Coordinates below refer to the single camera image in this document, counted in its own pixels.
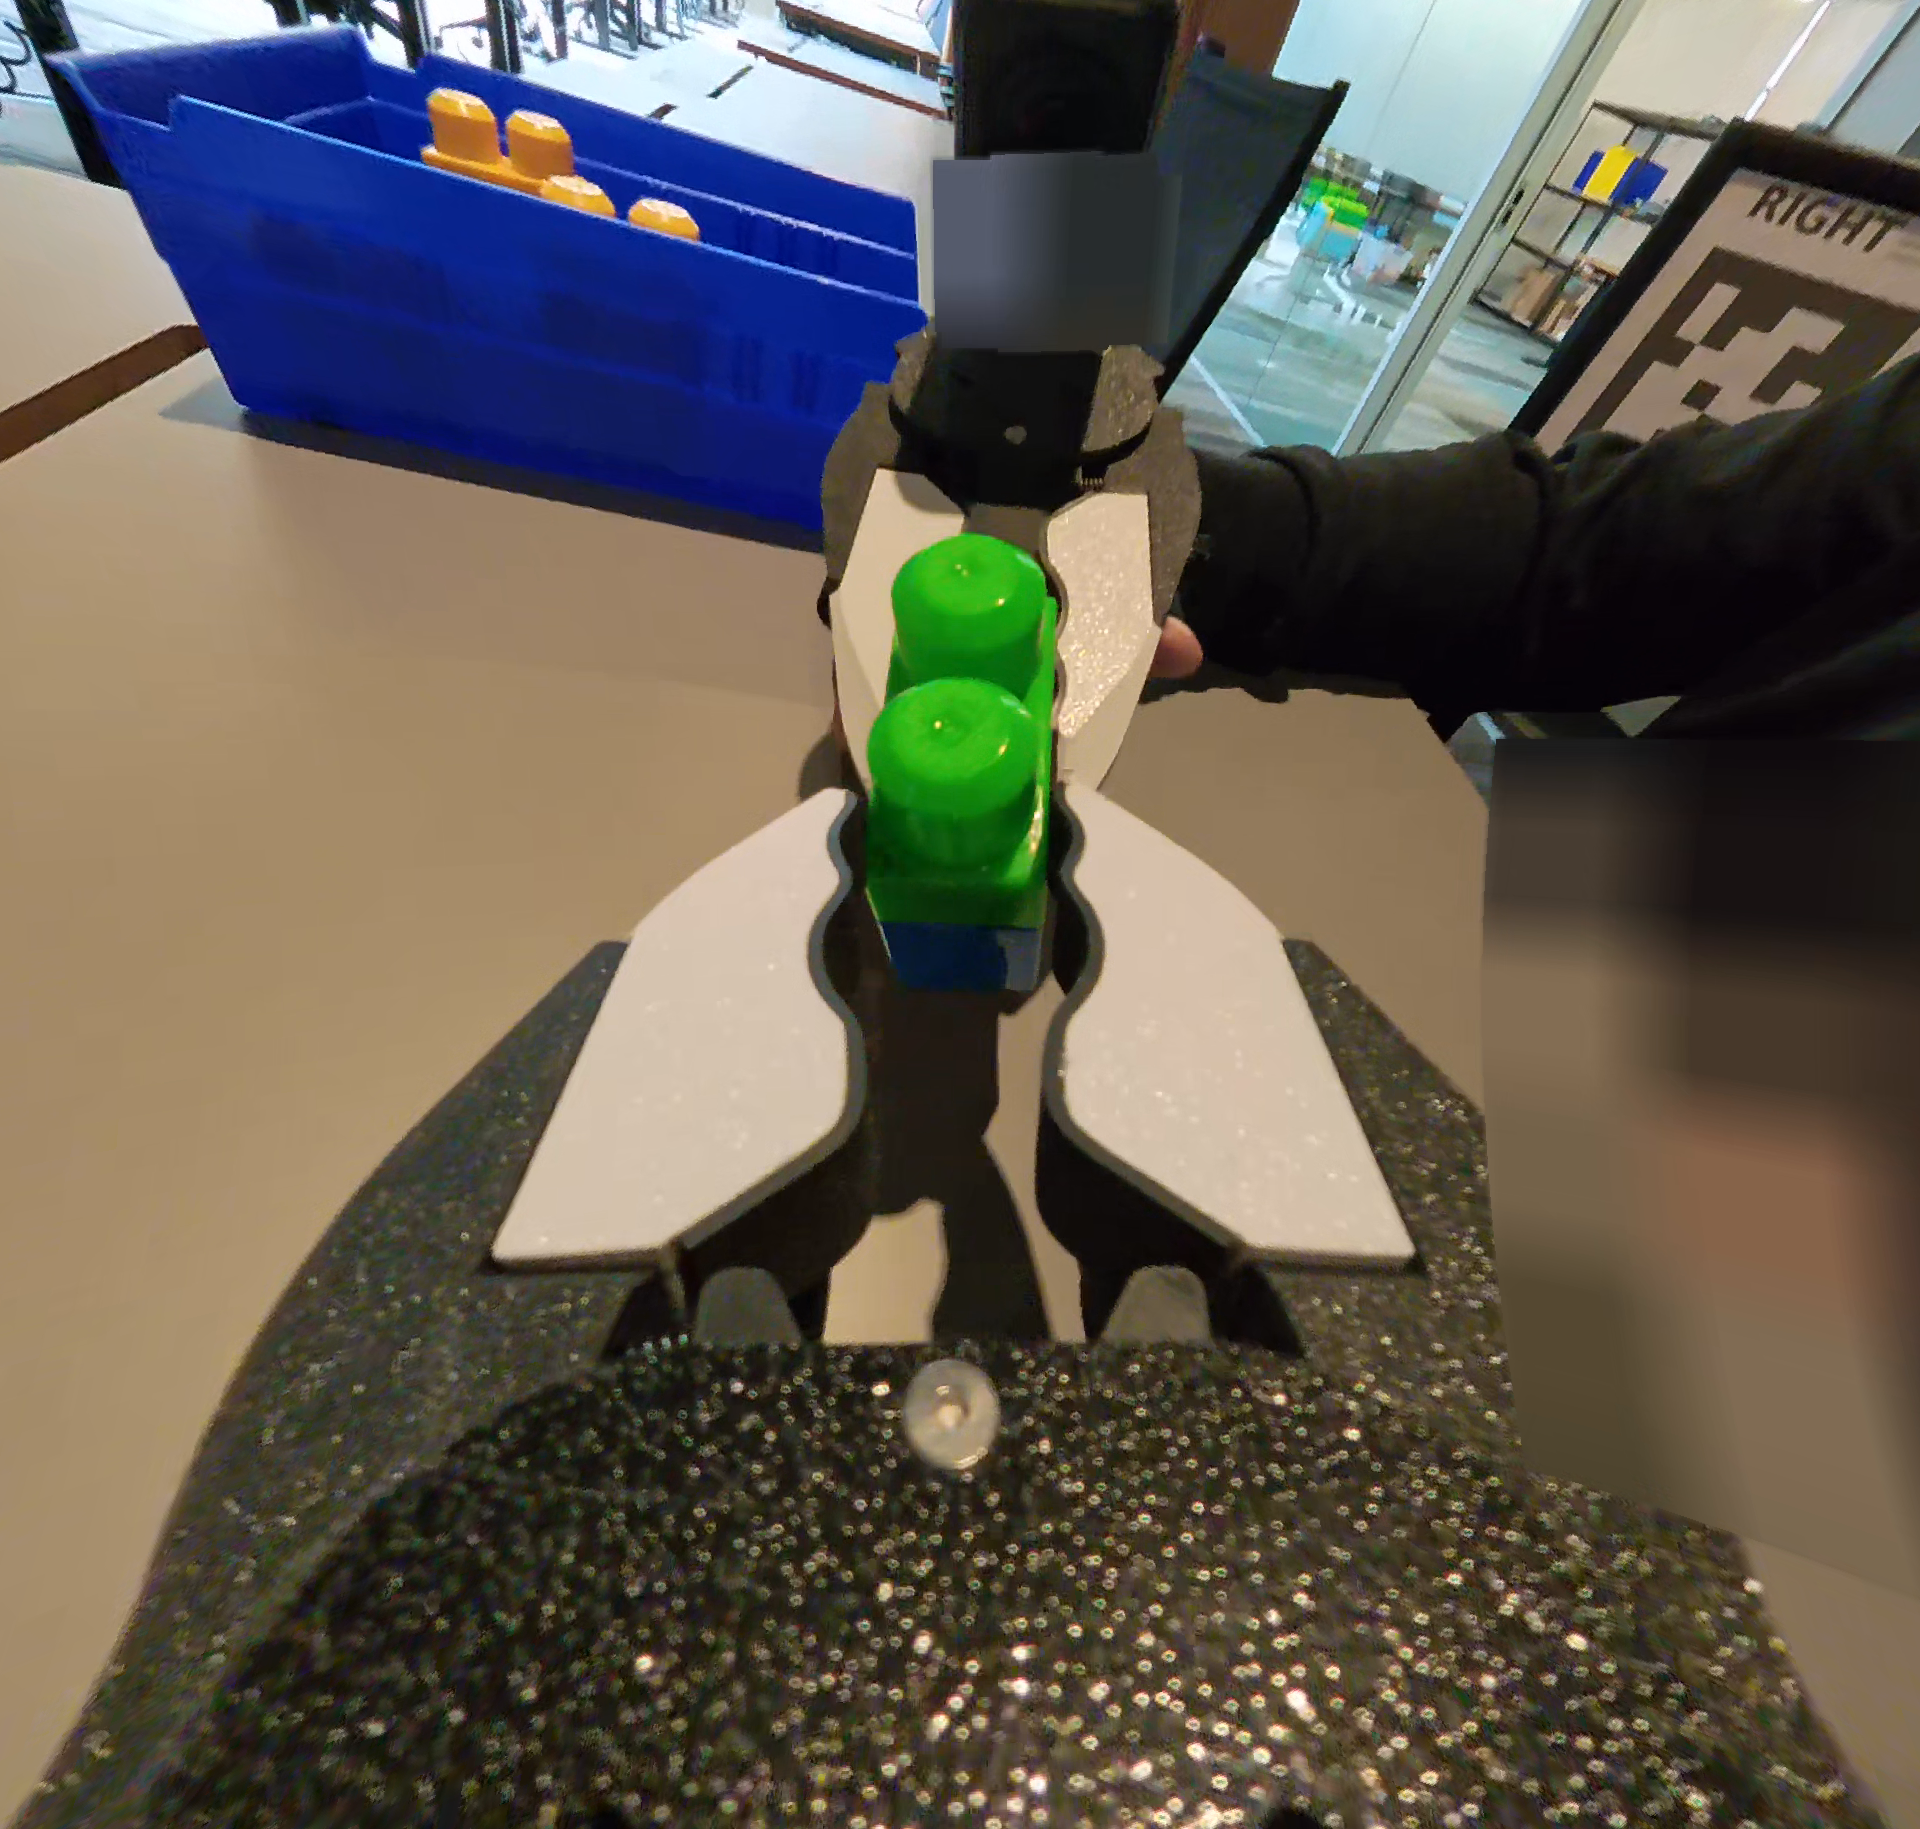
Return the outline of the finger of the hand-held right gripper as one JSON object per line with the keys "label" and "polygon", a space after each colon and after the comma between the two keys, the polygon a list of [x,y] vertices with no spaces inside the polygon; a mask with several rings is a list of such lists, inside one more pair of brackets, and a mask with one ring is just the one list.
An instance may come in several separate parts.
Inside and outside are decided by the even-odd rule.
{"label": "finger of the hand-held right gripper", "polygon": [[871,477],[837,588],[832,592],[834,704],[858,784],[871,784],[869,741],[887,698],[891,581],[921,547],[951,537],[961,537],[961,505],[925,477]]}
{"label": "finger of the hand-held right gripper", "polygon": [[1149,496],[1076,496],[1051,518],[1056,778],[1101,784],[1141,711],[1161,617],[1150,614]]}

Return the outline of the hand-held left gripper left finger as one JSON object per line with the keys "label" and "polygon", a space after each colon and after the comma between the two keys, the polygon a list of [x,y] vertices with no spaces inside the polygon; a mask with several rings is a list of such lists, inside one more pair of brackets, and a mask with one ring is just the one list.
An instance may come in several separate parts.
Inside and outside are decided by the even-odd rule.
{"label": "hand-held left gripper left finger", "polygon": [[491,1231],[505,1275],[669,1270],[780,1286],[824,1337],[871,1199],[834,1158],[863,1111],[863,1037],[826,978],[853,789],[819,789],[649,907]]}

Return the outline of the black framed tag board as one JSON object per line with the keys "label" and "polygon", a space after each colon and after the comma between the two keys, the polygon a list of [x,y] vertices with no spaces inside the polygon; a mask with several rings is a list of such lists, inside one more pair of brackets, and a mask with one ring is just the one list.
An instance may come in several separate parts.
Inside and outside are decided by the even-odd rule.
{"label": "black framed tag board", "polygon": [[1510,431],[1740,427],[1847,393],[1920,352],[1920,165],[1728,124],[1628,266],[1581,311]]}

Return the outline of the green mega block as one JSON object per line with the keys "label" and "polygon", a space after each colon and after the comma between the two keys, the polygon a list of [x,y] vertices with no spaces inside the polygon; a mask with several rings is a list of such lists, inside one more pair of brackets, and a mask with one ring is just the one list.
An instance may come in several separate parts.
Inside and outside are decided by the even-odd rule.
{"label": "green mega block", "polygon": [[1046,922],[1051,718],[1041,561],[974,531],[921,547],[891,581],[887,698],[869,741],[876,922]]}

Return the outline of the wooden bench table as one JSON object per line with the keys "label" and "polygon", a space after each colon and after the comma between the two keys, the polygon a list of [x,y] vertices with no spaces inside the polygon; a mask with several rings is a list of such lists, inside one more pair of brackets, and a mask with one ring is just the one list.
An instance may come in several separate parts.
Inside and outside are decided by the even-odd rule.
{"label": "wooden bench table", "polygon": [[869,0],[777,0],[774,23],[740,16],[736,48],[815,82],[921,116],[951,116],[945,40],[925,23]]}

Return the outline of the metal shelving rack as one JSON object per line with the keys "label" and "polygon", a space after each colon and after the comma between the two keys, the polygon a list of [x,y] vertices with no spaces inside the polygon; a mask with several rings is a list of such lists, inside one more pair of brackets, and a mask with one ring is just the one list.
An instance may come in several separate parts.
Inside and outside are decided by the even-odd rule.
{"label": "metal shelving rack", "polygon": [[1723,116],[1589,99],[1521,213],[1479,306],[1557,348],[1628,266],[1721,134]]}

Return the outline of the person's right forearm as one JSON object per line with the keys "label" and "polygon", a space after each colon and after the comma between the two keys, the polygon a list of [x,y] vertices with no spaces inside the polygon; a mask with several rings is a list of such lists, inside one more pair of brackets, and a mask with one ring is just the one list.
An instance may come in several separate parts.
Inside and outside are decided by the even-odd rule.
{"label": "person's right forearm", "polygon": [[1196,687],[1325,675],[1427,715],[1914,741],[1920,363],[1740,427],[1541,453],[1196,453],[1172,617]]}

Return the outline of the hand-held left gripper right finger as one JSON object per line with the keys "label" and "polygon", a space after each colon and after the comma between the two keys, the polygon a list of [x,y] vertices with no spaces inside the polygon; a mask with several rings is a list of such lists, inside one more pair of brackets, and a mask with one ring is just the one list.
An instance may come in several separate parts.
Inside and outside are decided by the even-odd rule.
{"label": "hand-held left gripper right finger", "polygon": [[1099,789],[1062,800],[1080,949],[1044,1047],[1044,1222],[1112,1311],[1135,1270],[1407,1275],[1415,1240],[1280,932]]}

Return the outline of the yellow two-stud mega block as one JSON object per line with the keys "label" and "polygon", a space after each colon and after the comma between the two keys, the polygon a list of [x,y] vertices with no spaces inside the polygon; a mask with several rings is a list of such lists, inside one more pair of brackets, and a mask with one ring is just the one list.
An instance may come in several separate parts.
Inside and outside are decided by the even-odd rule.
{"label": "yellow two-stud mega block", "polygon": [[[586,176],[552,176],[552,182],[542,182],[539,201],[558,206],[558,209],[576,209],[576,213],[592,213],[592,216],[614,216],[618,213],[610,194],[589,186]],[[701,242],[695,216],[688,209],[673,206],[673,201],[658,201],[658,196],[637,196],[625,209],[625,223],[633,231],[645,231],[645,235]]]}
{"label": "yellow two-stud mega block", "polygon": [[424,116],[421,165],[439,172],[528,196],[576,176],[570,137],[545,114],[518,111],[502,123],[475,93],[434,88]]}

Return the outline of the colourful storage bins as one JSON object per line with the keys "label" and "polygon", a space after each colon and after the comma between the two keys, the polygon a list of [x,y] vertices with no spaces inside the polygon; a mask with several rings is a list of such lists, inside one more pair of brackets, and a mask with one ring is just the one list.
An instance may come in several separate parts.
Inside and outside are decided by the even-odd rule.
{"label": "colourful storage bins", "polygon": [[1327,285],[1421,293],[1447,253],[1460,201],[1399,172],[1319,149],[1298,194],[1286,288],[1305,303]]}

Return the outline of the blue plastic bin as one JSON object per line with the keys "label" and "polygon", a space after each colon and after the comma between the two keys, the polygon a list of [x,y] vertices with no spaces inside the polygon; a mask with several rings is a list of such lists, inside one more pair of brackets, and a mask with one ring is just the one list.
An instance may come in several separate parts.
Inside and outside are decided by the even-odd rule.
{"label": "blue plastic bin", "polygon": [[[255,418],[819,537],[832,443],[925,325],[909,201],[470,64],[309,24],[51,71]],[[434,88],[557,116],[618,213],[421,165]]]}

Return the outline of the blue mega block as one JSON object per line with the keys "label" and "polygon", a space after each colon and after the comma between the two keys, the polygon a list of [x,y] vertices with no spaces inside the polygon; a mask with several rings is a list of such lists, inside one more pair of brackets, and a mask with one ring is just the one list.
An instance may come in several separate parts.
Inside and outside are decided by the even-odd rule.
{"label": "blue mega block", "polygon": [[891,978],[909,996],[1032,996],[1044,980],[1044,928],[881,922]]}

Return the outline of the dark chair backrest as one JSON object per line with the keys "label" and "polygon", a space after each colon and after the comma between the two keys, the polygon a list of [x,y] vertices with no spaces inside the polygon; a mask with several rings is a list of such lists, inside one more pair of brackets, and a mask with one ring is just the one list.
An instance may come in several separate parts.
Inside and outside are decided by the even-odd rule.
{"label": "dark chair backrest", "polygon": [[1214,325],[1236,282],[1295,206],[1350,82],[1289,82],[1195,52],[1155,124],[1155,159],[1177,182],[1169,337],[1161,393]]}

